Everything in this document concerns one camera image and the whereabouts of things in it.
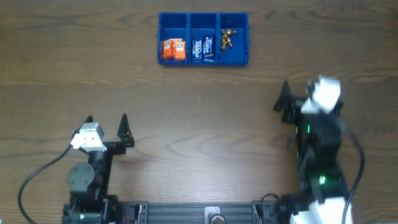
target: blue tray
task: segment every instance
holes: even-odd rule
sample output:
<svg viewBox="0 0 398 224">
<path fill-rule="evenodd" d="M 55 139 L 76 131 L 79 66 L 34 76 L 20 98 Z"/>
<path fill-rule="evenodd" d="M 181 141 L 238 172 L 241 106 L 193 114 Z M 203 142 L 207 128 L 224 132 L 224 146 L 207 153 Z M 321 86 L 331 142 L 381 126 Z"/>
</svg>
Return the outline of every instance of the blue tray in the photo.
<svg viewBox="0 0 398 224">
<path fill-rule="evenodd" d="M 249 61 L 249 24 L 246 12 L 160 12 L 157 33 L 157 59 L 161 65 L 247 65 Z M 221 50 L 221 30 L 232 29 L 238 33 L 230 36 L 233 47 Z M 202 40 L 208 34 L 215 35 L 215 61 L 193 62 L 192 40 Z M 186 42 L 185 61 L 162 59 L 162 42 L 182 38 Z"/>
</svg>

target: wooden table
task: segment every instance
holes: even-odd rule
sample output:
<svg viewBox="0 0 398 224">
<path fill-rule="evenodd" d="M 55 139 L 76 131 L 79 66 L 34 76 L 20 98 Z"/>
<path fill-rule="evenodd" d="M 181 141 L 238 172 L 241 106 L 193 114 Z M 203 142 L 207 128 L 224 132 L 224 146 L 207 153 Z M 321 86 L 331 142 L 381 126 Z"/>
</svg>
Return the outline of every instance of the wooden table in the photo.
<svg viewBox="0 0 398 224">
<path fill-rule="evenodd" d="M 159 11 L 247 11 L 247 67 L 162 67 Z M 395 1 L 0 2 L 0 219 L 27 223 L 24 179 L 61 154 L 89 115 L 105 140 L 123 113 L 136 147 L 113 162 L 109 193 L 149 202 L 251 202 L 299 190 L 286 150 L 294 127 L 272 111 L 283 80 L 305 95 L 319 74 L 342 82 L 343 115 L 365 146 L 356 223 L 398 221 L 398 4 Z M 359 167 L 344 138 L 338 160 Z M 27 185 L 39 223 L 60 223 L 71 151 Z"/>
</svg>

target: green light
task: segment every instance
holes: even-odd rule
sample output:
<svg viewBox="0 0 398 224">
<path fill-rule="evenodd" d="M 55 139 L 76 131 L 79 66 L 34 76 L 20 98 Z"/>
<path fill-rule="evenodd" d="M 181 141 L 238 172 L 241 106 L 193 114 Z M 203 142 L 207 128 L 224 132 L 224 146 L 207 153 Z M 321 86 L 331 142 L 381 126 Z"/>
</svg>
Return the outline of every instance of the green light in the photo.
<svg viewBox="0 0 398 224">
<path fill-rule="evenodd" d="M 319 184 L 322 185 L 326 182 L 326 177 L 325 176 L 319 176 Z"/>
</svg>

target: blue wrapper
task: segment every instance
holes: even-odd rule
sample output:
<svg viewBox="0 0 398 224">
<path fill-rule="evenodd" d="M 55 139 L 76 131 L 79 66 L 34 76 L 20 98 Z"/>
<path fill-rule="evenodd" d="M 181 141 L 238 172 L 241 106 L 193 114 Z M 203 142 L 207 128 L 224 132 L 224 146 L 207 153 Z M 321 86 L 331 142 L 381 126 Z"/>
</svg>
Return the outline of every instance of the blue wrapper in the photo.
<svg viewBox="0 0 398 224">
<path fill-rule="evenodd" d="M 209 60 L 214 61 L 215 59 L 215 51 L 214 51 L 214 35 L 206 35 L 202 41 L 203 44 L 203 58 L 207 58 Z"/>
<path fill-rule="evenodd" d="M 201 40 L 192 41 L 192 61 L 201 62 Z"/>
</svg>

